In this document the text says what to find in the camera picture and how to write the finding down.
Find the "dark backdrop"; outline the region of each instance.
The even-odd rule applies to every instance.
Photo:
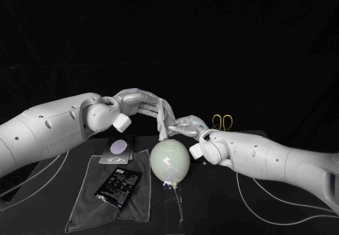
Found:
[[[0,124],[68,96],[140,88],[177,118],[212,126],[229,114],[232,131],[339,151],[337,1],[4,0],[0,17]],[[127,133],[159,134],[131,118]]]

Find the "table surface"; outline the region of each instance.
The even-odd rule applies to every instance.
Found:
[[[247,133],[265,136],[262,131]],[[135,137],[134,152],[151,149],[157,136]],[[173,136],[189,148],[196,141],[183,135]],[[69,219],[73,203],[81,189],[86,172],[86,164],[92,155],[101,155],[107,139],[89,139],[71,150],[63,167],[43,190],[17,206],[7,209],[0,216],[1,235],[58,235],[65,234],[65,225]],[[180,183],[183,221],[180,225],[172,224],[173,230],[180,229],[180,234],[225,234],[236,233],[261,234],[337,234],[339,220],[335,218],[316,218],[298,225],[278,226],[261,221],[249,212],[242,202],[236,174],[228,167],[212,165],[203,157],[193,160],[190,156],[190,168],[185,180]],[[53,176],[65,155],[58,159],[49,169],[27,182],[11,204],[26,198],[45,185]],[[43,160],[32,173],[34,175],[53,161]],[[255,182],[247,176],[238,175],[241,192],[247,203],[257,214],[267,220],[280,223],[298,221],[317,215],[330,214],[326,211],[296,207],[273,199],[260,189]],[[275,181],[260,181],[267,190],[283,200],[316,206],[324,206],[322,201],[303,189]],[[135,223],[133,220],[115,220],[108,224],[72,232],[72,235],[133,235],[133,234],[169,234],[164,219],[164,191],[163,182],[151,173],[151,209],[150,222]]]

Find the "towel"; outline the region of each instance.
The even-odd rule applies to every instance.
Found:
[[[65,233],[94,228],[115,219],[133,219],[146,223],[150,218],[150,155],[144,150],[133,154],[128,164],[99,164],[101,156],[94,155],[88,162],[86,174],[72,208]],[[131,197],[120,213],[118,208],[97,198],[95,191],[117,167],[143,173]]]
[[[167,101],[159,98],[157,103],[157,130],[159,134],[159,141],[163,141],[167,138],[167,129],[169,125],[174,125],[174,114],[172,107]]]

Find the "scissors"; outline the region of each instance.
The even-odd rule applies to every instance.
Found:
[[[232,119],[231,115],[225,115],[223,117],[221,117],[221,116],[216,114],[216,115],[213,116],[213,118],[215,118],[215,117],[219,117],[219,131],[221,131],[221,128],[222,128],[222,127],[223,127],[223,131],[228,131],[229,128],[231,128],[231,126],[232,126],[232,124],[234,124],[234,119]],[[229,118],[231,118],[231,126],[229,126],[229,128],[225,128],[225,117],[229,117]]]

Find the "white balloon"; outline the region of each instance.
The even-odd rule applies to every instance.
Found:
[[[189,151],[176,140],[159,142],[150,153],[150,167],[157,178],[176,187],[189,171]]]

